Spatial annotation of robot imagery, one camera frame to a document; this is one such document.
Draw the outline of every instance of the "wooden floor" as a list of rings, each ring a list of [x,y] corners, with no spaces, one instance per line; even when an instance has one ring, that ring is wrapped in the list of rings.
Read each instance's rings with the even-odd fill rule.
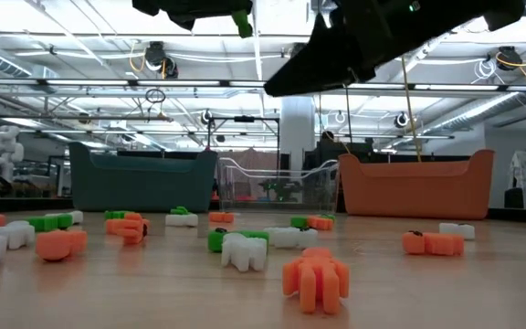
[[[9,214],[12,220],[27,214]],[[401,233],[437,231],[438,221],[338,218],[320,234],[351,267],[350,297],[338,316],[299,310],[281,294],[281,266],[296,250],[269,250],[267,269],[221,268],[200,228],[165,228],[163,215],[142,245],[123,247],[86,214],[88,251],[60,263],[33,247],[0,265],[0,329],[119,328],[499,328],[526,329],[526,225],[475,223],[461,258],[406,256]],[[240,215],[231,228],[287,226],[287,215]]]

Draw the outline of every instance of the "green toy block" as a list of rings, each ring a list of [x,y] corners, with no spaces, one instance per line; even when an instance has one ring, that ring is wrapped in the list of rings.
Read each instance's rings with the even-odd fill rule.
[[[304,228],[308,226],[307,216],[294,216],[291,218],[291,226],[293,228]]]
[[[36,232],[49,232],[58,229],[58,217],[60,216],[32,217],[26,219],[26,221],[34,227]]]
[[[265,239],[269,246],[269,233],[263,231],[234,231],[234,232],[219,232],[219,231],[210,231],[208,233],[208,250],[212,252],[222,252],[223,251],[223,237],[228,233],[240,233],[247,238],[260,238]]]
[[[66,229],[72,226],[72,215],[64,214],[56,216],[58,228]]]
[[[125,215],[131,213],[132,211],[127,210],[117,210],[117,211],[105,211],[105,220],[107,219],[124,219]]]

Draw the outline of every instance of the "green foam piece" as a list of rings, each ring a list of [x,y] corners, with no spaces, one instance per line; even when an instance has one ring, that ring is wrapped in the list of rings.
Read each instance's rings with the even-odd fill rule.
[[[225,236],[225,234],[228,234],[228,233],[240,233],[244,235],[246,238],[265,239],[267,241],[267,245],[269,249],[269,233],[263,232],[263,231],[241,230],[241,231],[234,231],[234,232],[210,231],[208,233],[208,250],[212,252],[222,252],[223,251],[223,237]]]
[[[294,216],[291,218],[290,225],[293,228],[304,228],[308,226],[307,216]]]
[[[32,217],[26,219],[29,225],[34,227],[36,232],[49,232],[55,229],[58,229],[58,218],[61,216],[42,216],[42,217]]]

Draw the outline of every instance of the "white robot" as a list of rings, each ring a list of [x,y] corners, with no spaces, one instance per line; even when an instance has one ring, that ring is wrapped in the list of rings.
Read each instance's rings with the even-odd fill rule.
[[[19,128],[15,126],[0,127],[0,165],[1,176],[8,182],[14,178],[14,163],[24,160],[24,145],[18,143]]]

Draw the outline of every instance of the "ceiling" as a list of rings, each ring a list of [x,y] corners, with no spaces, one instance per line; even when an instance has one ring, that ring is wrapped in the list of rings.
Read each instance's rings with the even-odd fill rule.
[[[141,54],[149,41],[162,40],[176,61],[181,80],[268,80],[283,64],[294,42],[305,42],[309,38],[313,13],[306,0],[257,0],[254,15],[249,18],[258,31],[258,37],[241,39],[228,17],[206,18],[196,22],[193,34],[173,24],[167,14],[144,15],[132,8],[131,0],[44,0],[47,13],[38,12],[27,1],[0,0],[0,51],[2,56],[28,66],[49,68],[63,79],[157,79],[157,74],[145,69],[136,71],[130,64],[129,54]],[[63,27],[76,38],[68,37]],[[495,32],[488,32],[481,19],[457,28],[439,44],[430,42],[426,54],[409,70],[411,83],[456,83],[456,84],[517,84],[526,83],[522,72],[482,68],[480,61],[488,54],[496,54],[499,46],[514,46],[526,62],[526,16],[518,23]],[[58,53],[49,53],[50,48]],[[87,54],[101,58],[104,65]],[[137,68],[141,58],[133,58]],[[401,82],[401,61],[393,60],[377,70],[371,82]],[[0,72],[0,78],[10,76]],[[0,87],[14,98],[14,87]],[[190,92],[192,89],[176,89]],[[18,97],[16,102],[30,106],[34,111],[43,111],[44,98]],[[152,116],[162,111],[174,118],[174,122],[153,120],[127,121],[126,129],[143,131],[184,132],[200,131],[200,115],[210,109],[215,115],[255,115],[278,117],[281,100],[273,99],[261,92],[239,93],[232,98],[176,98],[161,105],[143,104],[141,108]],[[315,96],[321,109],[320,128],[337,133],[347,133],[347,123],[337,121],[341,111],[350,107],[351,126],[354,133],[398,132],[393,117],[407,110],[405,97],[353,95],[347,101],[341,94]],[[460,105],[471,101],[452,93],[443,96],[415,96],[411,105],[418,124],[425,125],[447,114]],[[54,115],[89,112],[92,115],[127,116],[128,119],[142,115],[139,102],[131,97],[121,98],[50,98],[48,108],[58,107]],[[0,113],[17,110],[9,101],[0,101]],[[66,129],[91,130],[90,124],[77,121],[53,121]],[[229,122],[220,132],[267,132],[275,131],[274,122],[263,124]],[[115,136],[95,138],[99,143],[119,144]],[[201,148],[204,137],[155,135],[153,141],[169,149]],[[274,147],[276,137],[228,136],[224,145]]]

